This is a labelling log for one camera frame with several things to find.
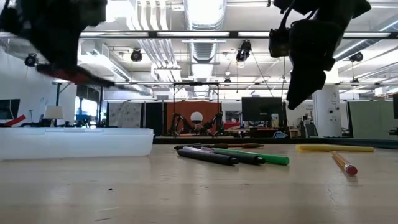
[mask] black screen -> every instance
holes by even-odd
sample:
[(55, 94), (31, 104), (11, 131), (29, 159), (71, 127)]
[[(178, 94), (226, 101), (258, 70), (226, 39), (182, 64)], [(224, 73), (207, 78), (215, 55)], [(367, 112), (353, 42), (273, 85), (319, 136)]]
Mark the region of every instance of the black screen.
[(17, 118), (20, 100), (0, 100), (0, 120)]
[(395, 94), (392, 98), (394, 104), (394, 119), (398, 119), (398, 94)]
[(279, 114), (282, 123), (282, 98), (242, 97), (243, 121), (271, 121), (271, 114)]

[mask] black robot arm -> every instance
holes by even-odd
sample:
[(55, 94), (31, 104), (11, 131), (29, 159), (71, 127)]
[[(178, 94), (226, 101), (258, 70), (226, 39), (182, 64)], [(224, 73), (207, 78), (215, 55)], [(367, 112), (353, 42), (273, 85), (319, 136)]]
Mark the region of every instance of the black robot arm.
[[(270, 33), (269, 49), (272, 57), (289, 56), (292, 62), (287, 100), (288, 108), (294, 109), (323, 88), (324, 71), (333, 68), (333, 54), (349, 22), (369, 11), (371, 6), (367, 0), (275, 0), (274, 5), (286, 13), (279, 29)], [(310, 16), (286, 28), (291, 10), (303, 15), (310, 13)]]

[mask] gray partition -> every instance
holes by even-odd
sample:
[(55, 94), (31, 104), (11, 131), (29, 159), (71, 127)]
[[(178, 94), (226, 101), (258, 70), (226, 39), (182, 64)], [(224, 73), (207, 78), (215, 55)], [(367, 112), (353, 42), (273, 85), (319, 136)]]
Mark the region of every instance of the gray partition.
[(392, 101), (349, 102), (353, 135), (356, 139), (392, 139), (389, 131), (398, 126)]

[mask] ceiling duct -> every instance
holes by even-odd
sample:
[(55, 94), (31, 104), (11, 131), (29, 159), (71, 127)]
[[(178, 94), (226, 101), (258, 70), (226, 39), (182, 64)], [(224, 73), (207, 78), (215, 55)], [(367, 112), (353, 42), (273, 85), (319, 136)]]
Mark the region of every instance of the ceiling duct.
[[(187, 30), (221, 30), (224, 22), (226, 0), (184, 0), (185, 22)], [(192, 61), (210, 63), (215, 59), (216, 43), (190, 43)], [(210, 79), (213, 65), (195, 64), (192, 66), (192, 76)], [(196, 86), (197, 96), (206, 96), (208, 86)]]
[[(388, 19), (386, 22), (383, 22), (382, 24), (378, 25), (373, 31), (379, 31), (379, 32), (397, 32), (398, 31), (398, 16), (393, 16), (392, 18)], [(340, 61), (343, 59), (348, 58), (349, 56), (352, 56), (355, 53), (360, 52), (361, 50), (370, 47), (378, 42), (380, 40), (373, 39), (373, 40), (354, 40), (348, 44), (346, 44), (344, 47), (341, 48), (341, 50), (337, 51), (335, 54), (335, 59), (336, 61)]]

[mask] wooden table surface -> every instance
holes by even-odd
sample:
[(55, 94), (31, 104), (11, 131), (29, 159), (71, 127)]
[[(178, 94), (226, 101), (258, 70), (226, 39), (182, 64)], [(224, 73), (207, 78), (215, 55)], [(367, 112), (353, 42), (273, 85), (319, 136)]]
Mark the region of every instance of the wooden table surface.
[(397, 223), (398, 151), (341, 153), (356, 177), (327, 152), (254, 151), (290, 165), (222, 166), (171, 145), (147, 157), (3, 161), (1, 223)]

